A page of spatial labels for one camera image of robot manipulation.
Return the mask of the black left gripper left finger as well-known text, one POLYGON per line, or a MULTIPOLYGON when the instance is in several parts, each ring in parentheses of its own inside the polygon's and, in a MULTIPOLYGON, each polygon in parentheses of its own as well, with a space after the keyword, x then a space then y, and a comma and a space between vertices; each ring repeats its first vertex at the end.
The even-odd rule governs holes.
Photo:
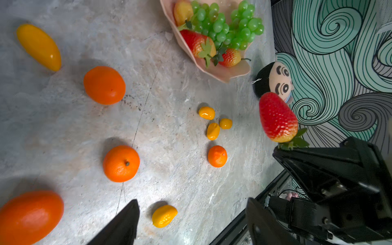
POLYGON ((88 245, 133 245, 140 217, 136 199, 129 202, 88 245))

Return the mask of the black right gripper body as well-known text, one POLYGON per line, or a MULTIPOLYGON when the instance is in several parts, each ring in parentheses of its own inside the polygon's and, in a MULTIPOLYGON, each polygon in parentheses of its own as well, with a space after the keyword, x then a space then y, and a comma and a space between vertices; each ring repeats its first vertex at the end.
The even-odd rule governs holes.
POLYGON ((349 137, 337 148, 274 149, 306 199, 272 197, 277 220, 314 240, 346 243, 392 237, 392 178, 379 149, 349 137))

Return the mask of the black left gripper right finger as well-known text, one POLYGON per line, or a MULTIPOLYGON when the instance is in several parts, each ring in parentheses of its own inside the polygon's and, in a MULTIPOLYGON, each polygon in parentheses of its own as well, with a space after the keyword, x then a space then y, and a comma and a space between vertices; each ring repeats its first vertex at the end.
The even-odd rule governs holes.
POLYGON ((285 230, 263 205, 248 198, 246 219, 254 245, 299 245, 300 243, 285 230))

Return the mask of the strawberry pair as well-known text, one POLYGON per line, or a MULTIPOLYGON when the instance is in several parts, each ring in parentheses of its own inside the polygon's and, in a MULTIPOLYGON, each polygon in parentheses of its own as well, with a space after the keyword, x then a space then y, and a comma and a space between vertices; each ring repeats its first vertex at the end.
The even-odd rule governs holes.
POLYGON ((198 59, 204 59, 206 68, 209 68, 211 59, 216 55, 214 41, 208 36, 190 30, 182 30, 180 34, 193 56, 198 59))
POLYGON ((260 98, 259 114, 265 134, 279 149, 291 151, 310 146, 302 138, 307 129, 299 128, 296 115, 277 94, 268 92, 260 98))

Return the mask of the green grape bunch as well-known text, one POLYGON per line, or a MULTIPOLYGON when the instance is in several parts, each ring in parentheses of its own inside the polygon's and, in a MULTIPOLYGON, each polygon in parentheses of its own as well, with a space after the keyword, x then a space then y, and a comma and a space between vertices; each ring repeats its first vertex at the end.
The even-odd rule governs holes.
POLYGON ((241 1, 227 17, 218 3, 210 5, 191 1, 194 16, 191 30, 210 37, 216 48, 246 50, 256 36, 264 33, 262 19, 255 16, 255 6, 241 1))

